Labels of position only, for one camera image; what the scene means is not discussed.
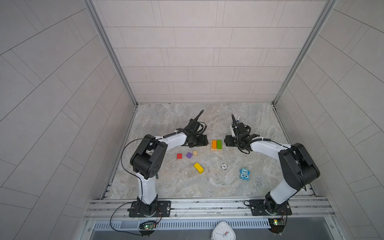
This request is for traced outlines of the green wood block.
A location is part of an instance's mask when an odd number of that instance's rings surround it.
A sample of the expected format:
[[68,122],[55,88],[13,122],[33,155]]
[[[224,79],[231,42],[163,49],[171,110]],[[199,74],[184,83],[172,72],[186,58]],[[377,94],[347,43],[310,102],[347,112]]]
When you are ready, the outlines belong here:
[[222,140],[216,140],[216,143],[217,143],[217,150],[222,150],[223,149]]

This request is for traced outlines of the yellow wood block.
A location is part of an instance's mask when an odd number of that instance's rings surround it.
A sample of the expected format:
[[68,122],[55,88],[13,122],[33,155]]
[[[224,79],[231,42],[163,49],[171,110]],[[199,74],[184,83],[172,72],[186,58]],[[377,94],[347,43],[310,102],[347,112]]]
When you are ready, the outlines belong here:
[[199,172],[199,174],[204,172],[204,168],[199,163],[195,163],[194,168]]

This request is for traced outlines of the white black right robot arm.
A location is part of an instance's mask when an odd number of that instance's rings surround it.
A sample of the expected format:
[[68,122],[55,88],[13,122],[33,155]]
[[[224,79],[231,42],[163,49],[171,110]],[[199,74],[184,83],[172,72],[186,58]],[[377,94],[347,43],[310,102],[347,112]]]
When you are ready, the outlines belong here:
[[284,210],[288,200],[320,177],[320,170],[304,145],[283,145],[260,135],[251,134],[251,127],[233,120],[232,134],[227,135],[227,147],[236,147],[244,154],[258,152],[280,161],[283,180],[269,191],[263,208],[269,215],[288,215]]

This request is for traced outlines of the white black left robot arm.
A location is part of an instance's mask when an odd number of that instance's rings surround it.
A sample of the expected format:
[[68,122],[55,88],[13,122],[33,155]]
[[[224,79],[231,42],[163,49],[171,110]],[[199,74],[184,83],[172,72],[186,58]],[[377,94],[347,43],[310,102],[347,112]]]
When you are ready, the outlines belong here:
[[139,194],[136,201],[136,211],[146,217],[157,212],[158,194],[156,192],[156,174],[161,168],[165,154],[175,147],[204,147],[208,138],[204,134],[207,125],[199,122],[198,117],[191,119],[184,128],[176,129],[170,134],[154,137],[146,135],[140,139],[136,151],[130,159],[130,164],[139,182]]

